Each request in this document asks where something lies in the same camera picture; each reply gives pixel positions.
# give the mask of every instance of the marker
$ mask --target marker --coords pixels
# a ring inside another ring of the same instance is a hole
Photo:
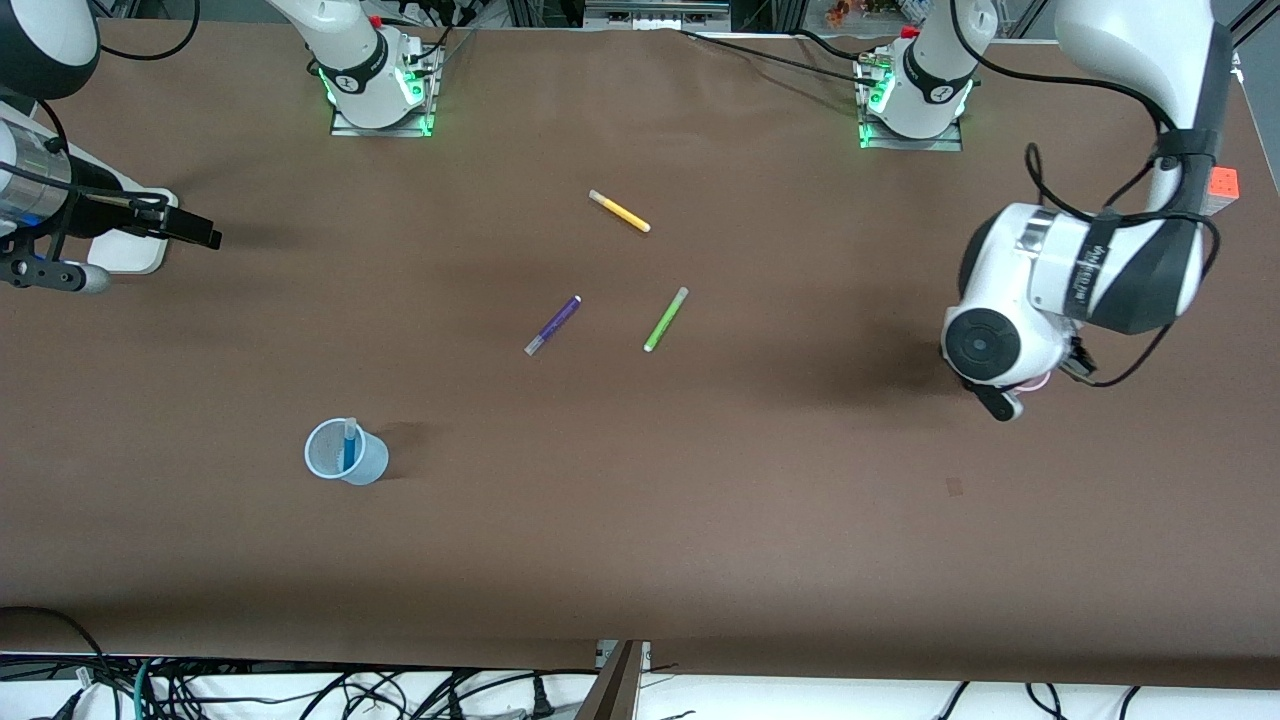
[[[573,313],[577,313],[577,306],[581,304],[582,299],[580,296],[575,295],[573,297],[570,297],[568,302],[566,302],[564,306],[561,307],[561,311],[556,313],[556,316],[548,320],[547,324],[543,325],[543,329],[538,332],[538,337],[535,337],[525,347],[525,355],[532,357],[534,352],[538,352],[538,348],[541,347],[544,342],[550,340],[552,336],[556,334],[556,331],[558,331],[559,327],[564,324],[564,320],[570,319],[573,315]]]
[[[609,200],[608,197],[600,195],[599,192],[595,192],[594,190],[590,193],[588,193],[588,197],[590,197],[591,200],[595,200],[596,202],[599,202],[600,205],[603,205],[608,211],[613,213],[614,215],[617,215],[617,217],[622,218],[623,220],[631,223],[637,231],[640,231],[640,232],[649,232],[649,223],[641,220],[640,218],[637,218],[635,215],[635,213],[632,213],[631,210],[627,210],[622,205],[618,205],[617,202]]]
[[[342,425],[342,471],[356,464],[356,419],[347,418]]]
[[[649,333],[649,340],[644,341],[645,352],[653,352],[653,348],[658,347],[658,341],[662,340],[662,333],[667,332],[667,325],[671,324],[671,320],[676,316],[676,313],[680,311],[680,306],[684,305],[686,297],[689,297],[689,288],[687,287],[680,288],[680,292],[676,293],[676,297],[671,301],[671,305],[667,306],[667,311],[662,314],[662,319],[658,320],[658,327],[655,327],[652,333]]]

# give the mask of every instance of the blue marker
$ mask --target blue marker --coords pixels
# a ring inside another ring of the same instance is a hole
[[[556,334],[556,331],[558,331],[559,327],[564,324],[564,320],[570,319],[573,315],[573,313],[577,311],[577,306],[581,304],[582,299],[579,297],[577,295],[570,297],[568,302],[566,302],[564,306],[561,307],[561,311],[556,313],[556,316],[552,318],[545,325],[543,325],[543,329],[538,332],[538,337],[535,337],[525,347],[525,354],[532,357],[534,352],[538,352],[538,348],[541,347],[544,342],[550,340],[553,334]]]
[[[356,464],[356,419],[347,418],[342,427],[342,471]]]

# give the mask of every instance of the teal cable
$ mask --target teal cable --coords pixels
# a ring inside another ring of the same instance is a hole
[[[152,660],[143,662],[142,667],[138,667],[138,676],[133,679],[133,720],[142,720],[142,682],[147,679],[147,669],[151,667]]]

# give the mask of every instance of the light blue cup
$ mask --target light blue cup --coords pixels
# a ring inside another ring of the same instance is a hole
[[[307,461],[307,469],[317,478],[326,480],[344,480],[353,486],[367,486],[383,477],[387,471],[387,462],[390,456],[387,452],[387,443],[378,436],[365,432],[356,424],[356,461],[347,470],[342,469],[343,430],[346,418],[334,418],[320,423],[307,437],[307,445],[302,450],[302,456]]]

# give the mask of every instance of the silver cylinder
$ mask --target silver cylinder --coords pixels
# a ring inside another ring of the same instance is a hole
[[[65,152],[55,155],[45,150],[44,141],[38,135],[8,120],[0,124],[0,132],[8,132],[13,136],[15,149],[13,164],[15,167],[42,178],[72,181],[72,164]],[[8,182],[0,184],[0,217],[19,227],[35,225],[47,219],[67,201],[65,190],[0,170],[0,178],[6,176]]]

